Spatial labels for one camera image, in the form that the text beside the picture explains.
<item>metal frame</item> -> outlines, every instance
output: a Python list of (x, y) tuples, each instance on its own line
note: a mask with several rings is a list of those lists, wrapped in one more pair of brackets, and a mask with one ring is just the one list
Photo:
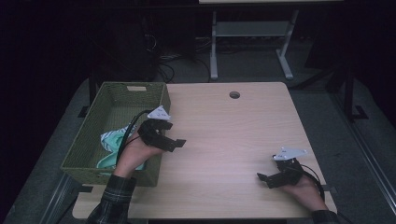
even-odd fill
[(293, 79), (286, 51), (294, 30), (299, 10), (294, 10), (289, 21), (217, 21), (217, 12), (213, 11), (212, 18), (212, 49), (210, 51), (210, 78), (219, 78), (218, 61), (216, 57), (217, 36), (284, 36), (285, 42), (280, 49), (276, 50), (283, 73), (286, 79)]

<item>green fabric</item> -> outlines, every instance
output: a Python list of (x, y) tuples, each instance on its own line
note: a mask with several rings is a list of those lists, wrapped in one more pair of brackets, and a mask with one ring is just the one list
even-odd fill
[[(115, 168), (117, 163), (117, 154), (119, 153), (120, 144), (123, 136), (125, 135), (127, 127), (121, 128), (116, 131), (111, 131), (108, 133), (101, 134), (101, 144), (106, 151), (109, 151), (110, 154), (99, 160), (96, 164), (96, 168)], [(132, 128), (132, 131), (129, 136), (134, 133), (135, 127)], [(145, 168), (145, 163), (139, 165), (136, 170), (143, 170)], [(102, 173), (102, 175), (111, 175), (111, 173)]]

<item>wicker basket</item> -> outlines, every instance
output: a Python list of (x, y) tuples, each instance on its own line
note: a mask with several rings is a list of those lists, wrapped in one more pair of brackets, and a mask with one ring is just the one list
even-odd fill
[[(169, 113), (170, 99), (165, 83), (105, 82), (84, 119), (61, 169), (82, 184), (105, 185), (112, 169), (97, 169), (96, 164), (109, 152), (100, 143), (100, 135), (128, 125), (135, 115), (159, 105)], [(147, 117), (140, 117), (136, 124)], [(137, 186), (157, 185), (161, 155), (146, 161), (145, 168), (134, 172)]]

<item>wooden table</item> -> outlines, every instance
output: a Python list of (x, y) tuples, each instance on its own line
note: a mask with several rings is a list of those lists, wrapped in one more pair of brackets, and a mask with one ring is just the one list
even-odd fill
[[(133, 218), (292, 218), (310, 214), (256, 173), (278, 173), (272, 155), (281, 147), (303, 148), (301, 164), (325, 183), (293, 101), (283, 83), (168, 85), (174, 124), (167, 136), (187, 139), (164, 153), (156, 188), (136, 188)], [(230, 97), (238, 91), (240, 98)], [(87, 218), (105, 186), (80, 193), (73, 210)], [(326, 204), (336, 211), (332, 196)]]

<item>hand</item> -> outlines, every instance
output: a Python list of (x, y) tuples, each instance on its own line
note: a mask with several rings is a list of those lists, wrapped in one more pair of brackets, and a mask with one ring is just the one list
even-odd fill
[(293, 196), (301, 205), (305, 206), (311, 212), (329, 210), (326, 203), (321, 199), (314, 181), (305, 175), (301, 177), (295, 186), (285, 185), (279, 188)]
[(136, 127), (134, 134), (126, 140), (126, 143), (128, 143), (134, 139), (134, 141), (130, 142), (123, 150), (113, 175), (131, 178), (136, 167), (141, 165), (150, 157), (164, 153), (163, 150), (157, 147), (147, 146), (142, 139), (138, 137), (138, 128), (139, 127)]

